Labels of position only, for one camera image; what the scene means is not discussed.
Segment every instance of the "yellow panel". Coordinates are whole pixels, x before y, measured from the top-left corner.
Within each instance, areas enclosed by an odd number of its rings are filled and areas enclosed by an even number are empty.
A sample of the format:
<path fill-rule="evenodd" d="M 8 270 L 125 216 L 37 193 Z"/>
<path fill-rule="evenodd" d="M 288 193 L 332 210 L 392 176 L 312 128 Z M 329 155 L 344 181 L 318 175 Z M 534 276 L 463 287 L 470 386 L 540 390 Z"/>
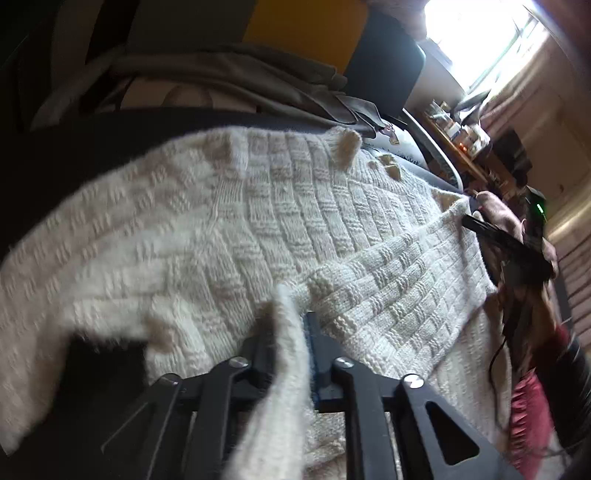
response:
<path fill-rule="evenodd" d="M 334 65 L 343 73 L 367 17 L 361 0 L 258 0 L 243 40 Z"/>

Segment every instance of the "white knitted sweater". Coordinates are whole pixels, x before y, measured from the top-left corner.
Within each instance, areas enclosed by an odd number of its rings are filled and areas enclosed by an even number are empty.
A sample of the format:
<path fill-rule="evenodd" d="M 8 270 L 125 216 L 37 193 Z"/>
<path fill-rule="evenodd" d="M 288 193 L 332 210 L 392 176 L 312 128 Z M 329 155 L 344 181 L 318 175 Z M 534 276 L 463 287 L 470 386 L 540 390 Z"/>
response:
<path fill-rule="evenodd" d="M 383 375 L 430 376 L 494 440 L 486 366 L 498 316 L 484 312 L 494 287 L 459 223 L 467 199 L 403 168 L 393 180 L 360 144 L 341 128 L 213 130 L 169 142 L 60 205 L 0 270 L 4 448 L 46 414 L 73 332 L 147 340 L 149 381 L 202 374 L 236 353 L 278 283 L 287 288 L 275 311 L 291 312 L 275 316 L 279 347 L 281 335 L 301 336 L 294 315 L 314 309 L 351 357 Z M 299 340 L 284 344 L 279 355 L 307 361 L 292 351 Z M 306 369 L 292 387 L 306 386 Z M 502 361 L 497 385 L 508 404 Z M 342 434 L 338 418 L 318 416 L 305 438 L 292 436 L 306 441 L 308 473 L 342 476 Z M 290 465 L 275 478 L 298 478 L 301 462 Z"/>

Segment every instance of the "bright window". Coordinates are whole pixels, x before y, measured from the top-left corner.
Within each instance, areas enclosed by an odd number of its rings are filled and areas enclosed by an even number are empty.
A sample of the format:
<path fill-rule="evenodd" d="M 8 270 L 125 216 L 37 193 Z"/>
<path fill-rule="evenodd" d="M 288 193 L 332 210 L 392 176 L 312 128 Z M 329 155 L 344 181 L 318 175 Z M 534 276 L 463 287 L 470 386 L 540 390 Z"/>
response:
<path fill-rule="evenodd" d="M 514 0 L 430 0 L 425 7 L 426 47 L 446 65 L 468 93 L 490 88 L 525 57 L 547 33 Z"/>

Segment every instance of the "sweater sleeve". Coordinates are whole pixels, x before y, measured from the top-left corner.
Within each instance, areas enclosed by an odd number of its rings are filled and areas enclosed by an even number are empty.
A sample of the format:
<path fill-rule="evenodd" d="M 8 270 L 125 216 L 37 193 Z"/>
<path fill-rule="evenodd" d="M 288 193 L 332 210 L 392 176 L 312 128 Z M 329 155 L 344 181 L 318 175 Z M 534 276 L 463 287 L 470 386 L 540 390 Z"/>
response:
<path fill-rule="evenodd" d="M 591 368 L 574 334 L 559 326 L 532 354 L 556 433 L 571 455 L 591 433 Z"/>

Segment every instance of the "metal bolt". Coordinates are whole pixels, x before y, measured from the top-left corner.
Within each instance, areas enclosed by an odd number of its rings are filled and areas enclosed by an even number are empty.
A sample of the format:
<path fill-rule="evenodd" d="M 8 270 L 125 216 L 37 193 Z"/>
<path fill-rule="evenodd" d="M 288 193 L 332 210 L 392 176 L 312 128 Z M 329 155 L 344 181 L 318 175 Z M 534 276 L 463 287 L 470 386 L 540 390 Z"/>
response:
<path fill-rule="evenodd" d="M 425 384 L 425 381 L 416 374 L 407 375 L 404 381 L 410 388 L 421 388 Z"/>
<path fill-rule="evenodd" d="M 243 356 L 234 356 L 230 359 L 228 363 L 232 368 L 244 368 L 248 367 L 249 364 L 248 360 Z"/>
<path fill-rule="evenodd" d="M 351 368 L 354 365 L 353 361 L 345 356 L 338 356 L 335 358 L 335 363 L 337 367 L 341 368 Z"/>

